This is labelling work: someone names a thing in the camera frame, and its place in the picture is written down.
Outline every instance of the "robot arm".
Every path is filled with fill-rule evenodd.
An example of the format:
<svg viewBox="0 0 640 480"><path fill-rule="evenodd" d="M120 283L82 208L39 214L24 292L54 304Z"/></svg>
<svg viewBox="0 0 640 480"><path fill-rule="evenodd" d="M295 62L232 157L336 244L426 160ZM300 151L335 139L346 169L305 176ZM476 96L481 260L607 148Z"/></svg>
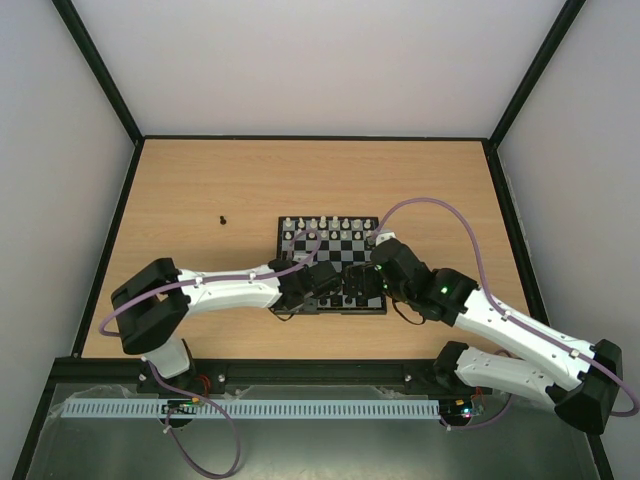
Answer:
<svg viewBox="0 0 640 480"><path fill-rule="evenodd" d="M622 353L618 346L607 340L592 345L571 338L492 297L507 312L501 314L473 279L448 268L430 270L391 232L378 235L375 241L372 263L355 267L362 270L360 273L379 275L377 280L370 278L371 273L365 275L376 280L370 282L372 285L382 285L394 301L407 303L427 320L476 333L520 357L504 358L449 342L434 365L439 383L497 388L553 406L558 416L584 432L604 431L618 385L584 358L595 359L621 376ZM152 262L113 293L114 308L159 286L176 282L183 285L168 291L164 298L151 296L117 316L124 352L144 355L165 379L179 382L193 377L195 369L186 344L174 335L184 318L235 307L295 313L306 298L322 298L342 287L343 279L331 262L277 274L294 263L274 260L244 271L207 273L178 270L169 258ZM347 283L359 278L352 270L345 272ZM508 321L509 315L516 315L526 328ZM536 333L551 337L555 344Z"/></svg>
<svg viewBox="0 0 640 480"><path fill-rule="evenodd" d="M123 351L145 356L163 378L171 379L193 370L185 343L174 335L183 319L236 307L296 312L306 298L322 298L340 289L340 276L328 261L277 275L294 264L273 260L249 270L208 273L178 270L170 258L152 262L113 292L114 308L161 285L184 286L168 291L164 298L152 296L117 316Z"/></svg>
<svg viewBox="0 0 640 480"><path fill-rule="evenodd" d="M434 367L441 384L497 388L553 406L558 416L584 432L604 431L618 385L581 357L595 359L620 376L622 352L617 345L572 338L492 297L505 310L502 315L476 281L452 269L430 270L392 232L378 236L371 261L395 301L408 304L427 320L476 333L520 357L489 355L449 342ZM508 321L514 315L526 328ZM536 333L551 337L555 344Z"/></svg>

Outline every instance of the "white cable tray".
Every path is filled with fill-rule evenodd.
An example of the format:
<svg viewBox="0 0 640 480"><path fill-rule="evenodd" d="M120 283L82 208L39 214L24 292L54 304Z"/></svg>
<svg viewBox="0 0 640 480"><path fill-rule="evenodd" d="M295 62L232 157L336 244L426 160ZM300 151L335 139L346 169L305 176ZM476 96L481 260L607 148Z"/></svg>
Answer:
<svg viewBox="0 0 640 480"><path fill-rule="evenodd" d="M63 418L159 418L175 399L75 398ZM237 419L439 419L437 400L216 400ZM185 407L172 418L222 418L211 405Z"/></svg>

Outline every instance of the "chessboard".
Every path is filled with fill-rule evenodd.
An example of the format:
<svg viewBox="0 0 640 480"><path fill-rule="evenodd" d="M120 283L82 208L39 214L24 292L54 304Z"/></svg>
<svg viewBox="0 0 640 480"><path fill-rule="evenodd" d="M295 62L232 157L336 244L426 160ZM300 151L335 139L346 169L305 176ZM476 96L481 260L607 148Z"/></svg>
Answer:
<svg viewBox="0 0 640 480"><path fill-rule="evenodd" d="M367 241L368 236L378 227L377 217L280 217L278 219L277 258L286 259L291 239L297 232L316 229L320 235L320 250L313 263L329 260L336 271L341 273L350 265L369 262L374 245ZM293 245L294 260L306 257L317 245L316 237L309 235L298 238ZM356 295L349 297L344 289L328 298L307 299L302 314L340 313L340 314L378 314L384 315L387 305L384 296L364 298Z"/></svg>

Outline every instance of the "wooden tabletop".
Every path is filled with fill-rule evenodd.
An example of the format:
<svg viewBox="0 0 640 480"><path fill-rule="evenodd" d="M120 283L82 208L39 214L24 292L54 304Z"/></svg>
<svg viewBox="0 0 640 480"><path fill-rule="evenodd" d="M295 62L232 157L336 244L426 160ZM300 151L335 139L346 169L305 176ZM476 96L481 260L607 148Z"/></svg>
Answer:
<svg viewBox="0 0 640 480"><path fill-rule="evenodd" d="M275 257L279 216L382 218L416 196L440 198L466 216L494 294L527 311L479 142L148 140L83 356L126 356L97 325L112 309L110 294L156 258L198 271L251 268ZM407 206L388 227L428 266L478 278L469 238L443 208ZM188 318L177 333L196 358L434 358L448 340L494 348L443 323L409 325L391 309L384 316L298 315L287 323L266 310L224 310Z"/></svg>

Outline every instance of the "black metal frame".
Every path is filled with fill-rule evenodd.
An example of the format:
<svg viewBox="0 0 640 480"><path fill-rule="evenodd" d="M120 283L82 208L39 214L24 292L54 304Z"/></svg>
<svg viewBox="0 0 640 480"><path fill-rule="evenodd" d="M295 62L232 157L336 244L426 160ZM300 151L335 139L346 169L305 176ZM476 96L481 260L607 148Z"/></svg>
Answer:
<svg viewBox="0 0 640 480"><path fill-rule="evenodd" d="M78 44L91 70L102 86L107 98L120 118L124 128L135 145L135 151L131 159L129 171L117 204L108 237L100 258L86 308L82 316L76 340L73 344L70 358L56 359L49 380L38 404L31 428L27 435L18 465L14 472L14 479L26 477L33 452L37 445L40 430L46 419L48 409L53 398L53 392L58 383L122 383L135 382L140 371L140 362L137 360L111 360L111 359L82 359L82 349L91 325L91 319L95 310L98 295L104 280L106 269L111 257L111 252L117 237L118 228L122 220L127 198L131 190L136 168L140 159L145 139L194 139L194 140L340 140L340 141L476 141L482 142L487 165L493 185L496 191L500 210L505 223L511 248L513 250L518 274L522 282L529 311L534 318L548 324L548 318L540 295L533 267L519 219L505 179L498 146L504 139L509 128L513 124L518 113L525 104L536 82L544 72L545 67L560 45L571 24L580 12L586 0L567 0L560 11L551 30L546 36L542 46L507 109L500 119L495 131L487 138L455 138L455 137L339 137L339 136L261 136L261 135L148 135L143 136L137 127L129 109L127 108L118 88L116 87L107 67L105 66L95 44L84 27L77 11L70 0L52 0L60 16L64 20L69 32ZM427 383L420 386L419 382L406 382L407 375L415 377L419 372L429 370L432 360L407 360L407 361L220 361L220 360L196 360L196 366L212 373L220 371L225 374L226 386L247 385L251 383L269 384L373 384L387 385L395 388L404 388L407 393L425 393L445 398L446 393L437 391L437 387ZM588 435L588 441L597 466L600 478L613 479L602 442L599 436Z"/></svg>

